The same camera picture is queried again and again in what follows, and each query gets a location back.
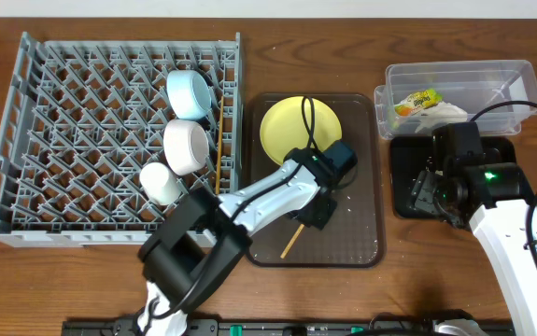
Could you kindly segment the pale green cup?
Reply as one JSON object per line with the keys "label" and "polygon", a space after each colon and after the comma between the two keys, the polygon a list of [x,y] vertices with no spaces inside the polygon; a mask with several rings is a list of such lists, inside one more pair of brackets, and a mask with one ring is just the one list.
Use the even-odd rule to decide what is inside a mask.
{"label": "pale green cup", "polygon": [[157,205],[169,205],[181,194],[177,178],[160,162],[146,164],[139,174],[139,180],[148,198]]}

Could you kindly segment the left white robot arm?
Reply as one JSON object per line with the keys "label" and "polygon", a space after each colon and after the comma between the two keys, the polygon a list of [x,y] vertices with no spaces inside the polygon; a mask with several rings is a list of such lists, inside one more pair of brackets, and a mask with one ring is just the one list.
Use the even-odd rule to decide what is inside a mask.
{"label": "left white robot arm", "polygon": [[291,214],[323,228],[336,208],[331,193],[356,164],[331,150],[293,149],[271,175],[233,193],[206,189],[181,205],[141,246],[148,301],[136,325],[144,335],[180,335],[186,317],[223,284],[252,235]]}

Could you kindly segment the white tissue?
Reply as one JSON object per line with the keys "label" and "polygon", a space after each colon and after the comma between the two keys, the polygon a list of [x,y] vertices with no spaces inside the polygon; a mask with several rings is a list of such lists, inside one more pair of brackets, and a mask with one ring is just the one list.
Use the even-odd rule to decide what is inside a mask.
{"label": "white tissue", "polygon": [[425,133],[442,124],[464,122],[468,118],[468,113],[455,105],[440,102],[417,112],[416,117],[419,124],[415,133]]}

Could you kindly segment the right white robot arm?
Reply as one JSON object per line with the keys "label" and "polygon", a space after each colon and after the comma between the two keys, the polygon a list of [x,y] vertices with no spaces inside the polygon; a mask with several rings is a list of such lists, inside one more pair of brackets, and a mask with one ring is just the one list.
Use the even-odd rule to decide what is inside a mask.
{"label": "right white robot arm", "polygon": [[537,335],[537,208],[513,162],[422,171],[413,207],[470,231],[483,247],[517,335]]}

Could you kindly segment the wooden chopstick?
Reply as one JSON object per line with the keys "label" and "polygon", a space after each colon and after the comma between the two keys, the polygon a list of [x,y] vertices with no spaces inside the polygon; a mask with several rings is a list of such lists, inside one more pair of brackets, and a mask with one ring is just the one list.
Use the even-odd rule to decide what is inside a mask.
{"label": "wooden chopstick", "polygon": [[303,230],[304,230],[304,224],[300,224],[298,229],[296,230],[295,233],[293,233],[287,245],[285,246],[282,253],[280,254],[281,259],[284,259],[289,254],[290,250],[292,249],[293,245],[295,244],[295,242],[297,241],[297,239],[299,238]]}
{"label": "wooden chopstick", "polygon": [[220,194],[220,180],[221,180],[221,171],[222,171],[222,144],[223,144],[223,126],[224,126],[224,95],[220,99],[220,110],[219,110],[219,131],[218,131],[218,152],[217,152],[217,163],[216,163],[216,178],[215,178],[215,193]]}

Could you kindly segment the pink white bowl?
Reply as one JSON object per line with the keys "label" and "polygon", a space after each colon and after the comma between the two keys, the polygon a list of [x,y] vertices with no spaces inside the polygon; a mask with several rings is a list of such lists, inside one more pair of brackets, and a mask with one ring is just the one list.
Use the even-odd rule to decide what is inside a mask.
{"label": "pink white bowl", "polygon": [[163,151],[176,175],[187,175],[206,166],[209,144],[202,126],[191,120],[170,120],[163,132]]}

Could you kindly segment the light blue bowl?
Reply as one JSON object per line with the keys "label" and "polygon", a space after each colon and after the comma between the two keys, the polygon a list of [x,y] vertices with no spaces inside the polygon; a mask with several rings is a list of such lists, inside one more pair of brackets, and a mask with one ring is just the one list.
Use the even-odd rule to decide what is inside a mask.
{"label": "light blue bowl", "polygon": [[179,119],[203,119],[211,109],[211,95],[201,74],[194,70],[174,70],[166,79],[169,103]]}

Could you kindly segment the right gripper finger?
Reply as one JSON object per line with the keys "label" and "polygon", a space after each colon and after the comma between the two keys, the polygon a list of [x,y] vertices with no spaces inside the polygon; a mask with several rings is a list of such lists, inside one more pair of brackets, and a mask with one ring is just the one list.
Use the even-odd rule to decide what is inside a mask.
{"label": "right gripper finger", "polygon": [[411,193],[412,207],[418,212],[437,216],[439,214],[433,203],[433,188],[428,186],[416,186]]}
{"label": "right gripper finger", "polygon": [[441,176],[436,172],[424,170],[421,171],[416,179],[415,191],[434,191]]}

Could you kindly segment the green snack wrapper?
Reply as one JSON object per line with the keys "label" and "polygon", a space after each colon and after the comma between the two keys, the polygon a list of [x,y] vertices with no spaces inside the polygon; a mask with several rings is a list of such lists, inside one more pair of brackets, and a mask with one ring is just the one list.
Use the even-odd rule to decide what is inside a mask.
{"label": "green snack wrapper", "polygon": [[394,111],[401,117],[409,117],[423,109],[438,105],[442,101],[443,96],[435,89],[417,91],[396,104]]}

